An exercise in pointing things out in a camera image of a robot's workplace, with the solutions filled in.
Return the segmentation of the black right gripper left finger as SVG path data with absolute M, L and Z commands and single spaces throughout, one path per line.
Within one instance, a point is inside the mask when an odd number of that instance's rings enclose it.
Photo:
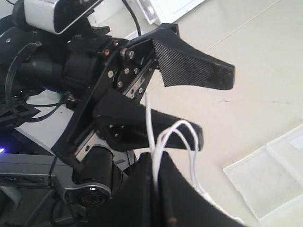
M 151 154 L 142 153 L 135 170 L 116 197 L 110 201 L 110 227 L 160 226 L 151 166 Z

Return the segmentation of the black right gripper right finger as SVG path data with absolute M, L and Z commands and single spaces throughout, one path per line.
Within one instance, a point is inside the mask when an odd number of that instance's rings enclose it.
M 164 152 L 159 172 L 161 227 L 242 227 L 204 199 Z

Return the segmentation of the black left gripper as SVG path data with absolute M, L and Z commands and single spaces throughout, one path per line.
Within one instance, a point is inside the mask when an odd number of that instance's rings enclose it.
M 67 43 L 68 57 L 57 84 L 79 103 L 52 152 L 73 169 L 82 169 L 80 154 L 90 134 L 107 142 L 113 150 L 125 152 L 148 148 L 151 139 L 178 117 L 146 110 L 143 96 L 153 72 L 160 67 L 156 44 L 165 42 L 165 31 L 153 30 L 133 40 L 108 35 L 84 39 L 76 36 Z M 126 97 L 134 92 L 131 99 Z

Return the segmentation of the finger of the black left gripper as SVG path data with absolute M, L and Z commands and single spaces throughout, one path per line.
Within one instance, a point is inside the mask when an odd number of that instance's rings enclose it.
M 234 87 L 235 66 L 195 49 L 172 29 L 153 30 L 152 42 L 164 86 Z

